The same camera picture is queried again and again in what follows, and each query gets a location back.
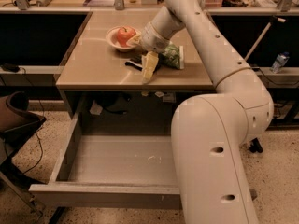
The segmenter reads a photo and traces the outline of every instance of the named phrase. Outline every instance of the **black panel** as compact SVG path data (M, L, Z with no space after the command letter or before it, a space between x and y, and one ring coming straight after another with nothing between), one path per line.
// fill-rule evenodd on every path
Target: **black panel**
M58 65L85 14L0 14L0 64Z
M273 22L248 62L261 67L272 66L277 55L288 51L286 66L299 67L299 16L286 16L286 22ZM271 16L213 16L222 34L245 57L272 19Z

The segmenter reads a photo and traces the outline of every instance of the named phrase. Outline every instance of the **bottle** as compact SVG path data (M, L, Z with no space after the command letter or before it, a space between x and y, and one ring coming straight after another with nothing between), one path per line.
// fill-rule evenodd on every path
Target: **bottle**
M283 52L280 53L277 58L275 59L272 67L270 68L270 70L273 73L278 73L281 68L286 64L286 62L289 60L290 56L289 56L289 52Z

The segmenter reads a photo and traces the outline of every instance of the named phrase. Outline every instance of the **apple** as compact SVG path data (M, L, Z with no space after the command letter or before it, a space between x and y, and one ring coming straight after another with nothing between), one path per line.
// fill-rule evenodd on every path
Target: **apple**
M136 35L136 30L131 26L122 26L117 32L117 40L121 47L129 47L127 41Z

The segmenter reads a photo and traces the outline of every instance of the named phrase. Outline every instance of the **black chair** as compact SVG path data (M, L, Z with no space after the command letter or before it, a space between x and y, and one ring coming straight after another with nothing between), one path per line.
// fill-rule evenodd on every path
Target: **black chair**
M12 163L20 148L46 121L45 117L27 111L28 105L29 100L23 92L0 97L0 177L41 216L19 190L28 191L32 184L40 182L25 175Z

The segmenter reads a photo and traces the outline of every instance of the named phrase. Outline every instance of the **speckled floor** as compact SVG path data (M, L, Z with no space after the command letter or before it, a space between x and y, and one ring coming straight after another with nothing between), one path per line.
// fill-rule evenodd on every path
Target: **speckled floor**
M48 182L55 157L59 152L70 119L59 104L46 105L47 118L38 132L44 150L43 158L29 176ZM254 205L261 224L299 223L299 130L267 131L261 138L262 154L252 154L248 146L240 148L249 186L257 191ZM39 159L40 148L33 137L14 158L21 170L26 170ZM0 181L0 223L35 223L37 215L31 213L18 196ZM54 209L46 207L40 223L48 223ZM135 210L102 208L68 208L58 223L184 224L182 211Z

